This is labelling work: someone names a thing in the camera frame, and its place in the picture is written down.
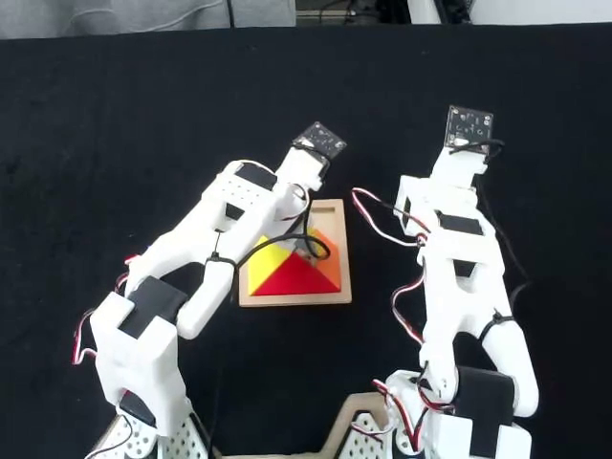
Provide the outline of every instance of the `wooden base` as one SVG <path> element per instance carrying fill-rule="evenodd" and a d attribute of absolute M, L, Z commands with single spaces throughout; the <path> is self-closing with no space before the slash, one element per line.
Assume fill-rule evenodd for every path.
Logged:
<path fill-rule="evenodd" d="M 350 303 L 351 276 L 348 264 L 346 226 L 344 224 L 344 204 L 341 199 L 315 200 L 311 208 L 309 224 L 325 234 L 338 248 L 339 253 L 339 292 L 299 294 L 299 295 L 250 295 L 249 263 L 240 270 L 240 306 L 293 306 L 309 304 Z"/>

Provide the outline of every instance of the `circuit board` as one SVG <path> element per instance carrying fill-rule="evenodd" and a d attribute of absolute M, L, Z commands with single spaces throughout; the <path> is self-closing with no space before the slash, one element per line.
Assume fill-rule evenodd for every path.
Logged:
<path fill-rule="evenodd" d="M 445 146 L 457 147 L 466 143 L 487 141 L 491 138 L 493 114 L 451 105 L 448 109 Z M 489 153 L 488 145 L 469 148 L 474 153 Z"/>

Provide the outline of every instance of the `red puzzle piece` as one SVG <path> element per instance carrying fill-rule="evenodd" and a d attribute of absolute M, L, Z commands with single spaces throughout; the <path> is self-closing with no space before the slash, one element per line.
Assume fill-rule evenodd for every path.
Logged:
<path fill-rule="evenodd" d="M 296 253 L 292 253 L 253 294 L 257 296 L 307 295 L 333 294 L 339 291 L 340 289 L 317 268 Z"/>

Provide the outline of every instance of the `wire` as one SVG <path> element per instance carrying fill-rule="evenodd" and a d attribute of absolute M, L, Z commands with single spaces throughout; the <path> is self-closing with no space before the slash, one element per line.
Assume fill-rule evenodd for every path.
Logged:
<path fill-rule="evenodd" d="M 405 212 L 403 210 L 399 210 L 398 208 L 395 208 L 395 207 L 389 205 L 388 203 L 384 202 L 378 196 L 376 196 L 375 194 L 371 193 L 367 189 L 354 187 L 351 190 L 351 195 L 353 197 L 353 204 L 355 205 L 357 210 L 360 212 L 361 216 L 365 219 L 365 221 L 370 225 L 370 227 L 372 227 L 372 229 L 378 235 L 382 236 L 384 239 L 387 239 L 387 240 L 389 240 L 391 242 L 394 242 L 394 243 L 399 244 L 400 246 L 404 246 L 404 247 L 420 247 L 422 245 L 422 243 L 419 242 L 418 240 L 416 242 L 403 241 L 403 240 L 397 239 L 396 237 L 393 237 L 393 236 L 387 234 L 386 232 L 384 232 L 383 230 L 381 230 L 376 225 L 376 223 L 374 222 L 374 219 L 372 218 L 372 215 L 370 215 L 370 213 L 366 210 L 365 206 L 361 203 L 361 201 L 357 197 L 358 194 L 364 194 L 365 196 L 369 197 L 370 199 L 376 201 L 377 203 L 383 205 L 386 208 L 391 208 L 393 210 L 397 210 L 397 211 L 401 212 L 403 215 L 406 215 L 409 219 L 411 219 L 415 223 L 417 223 L 417 225 L 419 225 L 423 230 L 425 230 L 425 232 L 431 232 L 429 230 L 429 228 L 421 220 L 419 220 L 418 218 L 413 217 L 412 215 L 410 215 L 409 213 L 407 213 L 407 212 Z"/>
<path fill-rule="evenodd" d="M 496 147 L 495 149 L 491 148 L 489 151 L 487 151 L 487 156 L 485 158 L 485 164 L 486 164 L 490 160 L 492 160 L 495 156 L 497 156 L 499 153 L 501 153 L 501 150 L 504 149 L 504 146 L 506 146 L 506 144 L 504 143 L 504 141 L 500 141 L 498 139 L 486 139 L 480 142 L 472 142 L 472 143 L 466 143 L 465 145 L 456 146 L 452 150 L 449 151 L 449 155 L 454 155 L 455 153 L 459 153 L 460 151 L 472 150 L 473 148 L 477 148 L 479 146 Z"/>
<path fill-rule="evenodd" d="M 520 294 L 532 286 L 532 282 L 530 280 L 523 282 L 514 288 L 514 290 L 510 293 L 508 298 L 508 302 L 510 303 L 510 312 L 514 314 L 514 305 L 516 303 L 516 299 L 520 296 Z"/>
<path fill-rule="evenodd" d="M 425 375 L 425 372 L 427 371 L 428 366 L 429 366 L 429 361 L 426 361 L 425 366 L 423 367 L 423 371 L 421 371 L 421 374 L 417 378 L 417 382 L 416 382 L 417 390 L 419 392 L 419 396 L 421 397 L 421 400 L 423 401 L 426 407 L 434 411 L 446 412 L 446 411 L 450 411 L 454 409 L 454 406 L 452 404 L 439 404 L 439 403 L 432 402 L 429 399 L 429 397 L 425 394 L 423 387 L 421 386 L 421 382 L 423 381 L 423 376 Z"/>
<path fill-rule="evenodd" d="M 267 167 L 266 165 L 263 165 L 262 163 L 260 163 L 258 161 L 253 161 L 253 160 L 238 160 L 238 163 L 253 164 L 253 165 L 256 165 L 257 167 L 260 167 L 260 168 L 264 169 L 266 172 L 270 172 L 271 174 L 276 175 L 276 174 L 274 174 L 274 172 L 269 167 Z"/>
<path fill-rule="evenodd" d="M 75 344 L 73 346 L 73 357 L 71 360 L 71 364 L 72 365 L 81 365 L 83 363 L 83 360 L 85 359 L 85 356 L 90 356 L 90 357 L 97 357 L 98 353 L 94 350 L 94 349 L 90 349 L 89 347 L 81 350 L 80 349 L 80 345 L 81 345 L 81 339 L 82 339 L 82 329 L 83 329 L 83 324 L 85 323 L 85 320 L 87 320 L 87 318 L 93 314 L 95 311 L 95 309 L 89 309 L 87 311 L 85 311 L 85 313 L 83 314 L 83 316 L 80 318 L 80 321 L 78 322 L 78 325 L 76 326 L 75 329 Z"/>
<path fill-rule="evenodd" d="M 419 416 L 419 420 L 417 424 L 414 426 L 414 438 L 416 441 L 416 450 L 418 451 L 420 448 L 419 442 L 421 441 L 421 430 L 423 428 L 423 421 L 425 420 L 425 415 L 429 412 L 429 408 L 423 408 L 423 412 L 421 416 Z"/>
<path fill-rule="evenodd" d="M 117 280 L 115 281 L 115 293 L 116 294 L 120 294 L 120 290 L 121 287 L 125 284 L 125 282 L 127 282 L 127 278 L 129 277 L 130 273 L 123 273 L 120 274 L 119 277 L 117 277 Z"/>
<path fill-rule="evenodd" d="M 304 186 L 299 185 L 299 184 L 292 184 L 292 185 L 296 186 L 297 188 L 302 190 L 302 195 L 298 196 L 298 198 L 300 198 L 300 199 L 302 199 L 304 201 L 304 206 L 302 207 L 302 209 L 298 213 L 296 213 L 294 215 L 290 215 L 288 217 L 281 218 L 280 219 L 281 222 L 286 222 L 288 220 L 293 220 L 293 219 L 299 217 L 300 215 L 302 215 L 306 210 L 308 210 L 310 208 L 311 198 L 310 198 L 310 193 L 308 192 L 308 190 L 306 188 L 304 188 Z"/>
<path fill-rule="evenodd" d="M 372 383 L 377 388 L 377 390 L 384 395 L 385 402 L 387 400 L 391 400 L 393 404 L 397 407 L 400 417 L 402 418 L 402 423 L 404 424 L 404 431 L 410 441 L 410 445 L 412 449 L 416 451 L 416 444 L 414 441 L 414 429 L 412 428 L 412 424 L 410 423 L 410 418 L 408 417 L 408 412 L 404 407 L 402 401 L 394 394 L 391 393 L 389 388 L 386 386 L 384 382 L 380 380 L 372 380 Z"/>
<path fill-rule="evenodd" d="M 403 285 L 402 287 L 398 287 L 397 289 L 395 289 L 393 294 L 391 294 L 391 312 L 393 313 L 393 316 L 395 316 L 397 321 L 400 322 L 402 327 L 404 327 L 405 332 L 408 333 L 408 335 L 412 339 L 414 339 L 420 346 L 422 346 L 424 343 L 423 336 L 419 332 L 417 332 L 414 329 L 414 327 L 412 327 L 412 325 L 410 325 L 410 323 L 404 318 L 404 316 L 402 316 L 400 311 L 398 311 L 396 303 L 397 303 L 398 298 L 401 295 L 407 292 L 412 292 L 413 290 L 416 290 L 423 284 L 424 281 L 425 281 L 425 270 L 423 270 L 423 272 L 421 273 L 421 275 L 419 276 L 417 280 L 415 280 L 411 284 L 406 284 L 406 285 Z"/>
<path fill-rule="evenodd" d="M 310 234 L 299 234 L 299 233 L 286 233 L 286 234 L 281 234 L 279 236 L 276 237 L 271 237 L 270 239 L 268 239 L 267 241 L 262 242 L 261 244 L 255 246 L 254 248 L 252 248 L 250 251 L 247 252 L 247 254 L 245 256 L 243 256 L 239 262 L 236 263 L 236 269 L 239 270 L 240 268 L 242 268 L 244 266 L 245 263 L 247 263 L 247 261 L 249 261 L 249 259 L 255 255 L 258 251 L 261 251 L 262 249 L 270 246 L 271 244 L 275 244 L 277 242 L 281 242 L 281 241 L 289 241 L 289 240 L 303 240 L 303 241 L 308 241 L 308 242 L 314 242 L 315 244 L 321 246 L 321 248 L 325 251 L 325 254 L 318 255 L 317 254 L 317 258 L 324 260 L 330 257 L 330 255 L 332 254 L 332 252 L 330 251 L 329 247 L 327 247 L 327 244 L 325 244 L 323 241 L 321 241 L 319 238 L 311 236 Z"/>
<path fill-rule="evenodd" d="M 508 255 L 510 256 L 510 259 L 513 261 L 516 269 L 520 272 L 520 275 L 522 275 L 524 279 L 529 279 L 529 276 L 527 275 L 527 271 L 525 270 L 525 267 L 518 259 L 518 256 L 516 256 L 516 252 L 514 251 L 513 245 L 510 242 L 510 238 L 508 237 L 506 232 L 499 226 L 499 223 L 497 223 L 497 220 L 495 220 L 495 217 L 493 216 L 491 212 L 491 206 L 489 204 L 489 199 L 487 199 L 487 194 L 485 193 L 483 179 L 481 178 L 481 176 L 477 175 L 474 180 L 476 182 L 476 189 L 478 190 L 478 195 L 480 197 L 480 202 L 482 203 L 482 207 L 485 210 L 485 212 L 487 212 L 487 217 L 489 217 L 491 224 L 497 231 L 497 234 L 499 234 L 499 237 L 501 238 L 501 241 L 503 242 L 504 246 L 506 246 L 506 250 L 508 251 Z"/>
<path fill-rule="evenodd" d="M 379 438 L 379 435 L 385 435 L 387 433 L 389 433 L 391 430 L 393 430 L 396 427 L 395 423 L 389 423 L 389 426 L 387 426 L 386 428 L 382 429 L 382 430 L 366 430 L 365 428 L 363 428 L 362 426 L 360 426 L 357 423 L 351 423 L 351 428 L 353 430 L 355 430 L 356 432 L 360 433 L 361 435 L 365 435 L 366 437 L 370 437 L 374 440 L 376 440 L 379 443 L 382 443 L 383 440 Z"/>
<path fill-rule="evenodd" d="M 235 29 L 236 19 L 233 15 L 233 4 L 231 3 L 231 0 L 228 0 L 228 16 L 229 16 L 229 28 Z"/>
<path fill-rule="evenodd" d="M 117 443 L 116 445 L 113 445 L 112 447 L 95 449 L 91 451 L 89 454 L 87 454 L 84 459 L 93 459 L 94 457 L 98 456 L 99 454 L 102 454 L 103 452 L 112 451 L 113 449 L 116 449 L 122 445 L 125 445 L 128 442 L 128 440 L 132 438 L 132 435 L 134 434 L 134 428 L 132 427 L 132 425 L 127 420 L 127 417 L 124 414 L 121 414 L 120 416 L 123 418 L 125 423 L 130 427 L 130 434 L 127 436 L 127 438 Z"/>

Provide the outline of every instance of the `red wire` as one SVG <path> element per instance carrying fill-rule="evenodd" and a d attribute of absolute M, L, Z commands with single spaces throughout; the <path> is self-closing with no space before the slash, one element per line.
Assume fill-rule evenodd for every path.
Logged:
<path fill-rule="evenodd" d="M 412 449 L 416 452 L 417 449 L 416 449 L 416 444 L 415 444 L 414 433 L 412 430 L 412 424 L 410 423 L 410 418 L 408 418 L 408 415 L 404 410 L 404 405 L 402 404 L 402 401 L 398 399 L 395 395 L 390 394 L 386 385 L 376 380 L 374 380 L 372 383 L 378 389 L 378 391 L 381 392 L 383 396 L 391 397 L 391 400 L 393 401 L 395 406 L 398 408 L 398 411 L 400 412 L 400 416 L 402 417 L 402 422 L 404 423 L 404 432 L 408 436 L 408 440 L 410 442 L 410 445 L 412 446 Z"/>

